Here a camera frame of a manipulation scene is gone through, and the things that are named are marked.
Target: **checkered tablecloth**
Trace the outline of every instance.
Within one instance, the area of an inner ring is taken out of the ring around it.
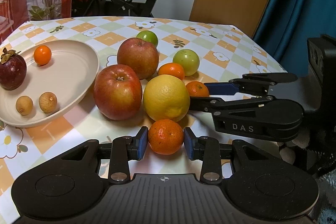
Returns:
[[[102,69],[116,64],[118,47],[125,39],[147,29],[155,32],[159,38],[159,67],[172,62],[174,54],[181,48],[191,49],[199,55],[199,70],[195,75],[186,77],[186,83],[191,80],[228,81],[240,78],[244,73],[284,71],[268,53],[235,26],[159,18],[82,17],[29,21],[16,29],[0,47],[24,51],[56,39],[79,40],[97,51]],[[143,87],[146,83],[147,80],[142,80]],[[233,100],[249,96],[236,94],[223,98]],[[0,121],[0,224],[12,223],[18,217],[11,199],[11,185],[20,174],[87,139],[111,142],[120,136],[134,136],[141,126],[150,127],[151,124],[152,120],[142,108],[128,121],[105,119],[95,106],[92,92],[63,117],[39,127],[14,128]],[[209,135],[222,143],[231,143],[238,138],[215,132],[208,113],[189,113],[180,124],[191,127],[196,136]],[[239,138],[266,151],[277,150],[276,145],[270,142]],[[227,161],[222,163],[226,176],[230,168]],[[201,162],[189,161],[184,149],[171,156],[161,156],[148,147],[144,160],[131,161],[129,165],[132,174],[196,173],[199,176],[201,170]],[[106,176],[107,167],[108,161],[105,160],[102,162],[101,176]]]

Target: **screw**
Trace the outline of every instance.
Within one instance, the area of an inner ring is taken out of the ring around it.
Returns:
[[[123,181],[127,178],[127,175],[122,172],[116,172],[111,175],[111,179],[116,180],[116,181]]]
[[[216,181],[219,179],[219,175],[215,172],[208,172],[203,175],[203,178],[209,181]]]

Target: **green fruit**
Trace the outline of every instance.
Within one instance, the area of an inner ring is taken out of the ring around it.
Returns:
[[[156,36],[155,33],[151,31],[145,30],[145,31],[139,32],[136,37],[152,43],[155,47],[158,46],[158,43],[159,43],[158,37]]]
[[[200,66],[200,58],[197,53],[189,49],[179,50],[174,55],[173,62],[183,67],[185,76],[193,75]]]

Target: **tangerine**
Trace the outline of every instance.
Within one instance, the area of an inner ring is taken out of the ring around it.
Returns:
[[[151,149],[161,155],[171,155],[178,151],[184,140],[181,126],[168,119],[156,121],[148,131]]]
[[[162,65],[158,72],[158,75],[172,75],[180,80],[184,79],[184,69],[180,64],[177,63],[167,63]]]
[[[191,81],[186,85],[186,88],[190,96],[194,96],[194,97],[209,97],[210,96],[208,88],[206,87],[206,85],[204,85],[201,82]]]
[[[40,65],[46,65],[51,60],[51,49],[46,45],[38,46],[34,51],[34,60]]]

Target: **beige plate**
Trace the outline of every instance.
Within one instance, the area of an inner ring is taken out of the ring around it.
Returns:
[[[38,46],[21,52],[26,60],[27,75],[22,85],[15,90],[0,88],[0,120],[16,127],[34,127],[64,115],[83,99],[99,70],[98,55],[89,45],[75,40],[55,40],[43,43],[52,52],[50,62],[39,66],[34,61]],[[45,114],[39,106],[39,97],[44,92],[53,92],[58,106]],[[29,96],[34,103],[33,111],[22,116],[15,103],[20,96]]]

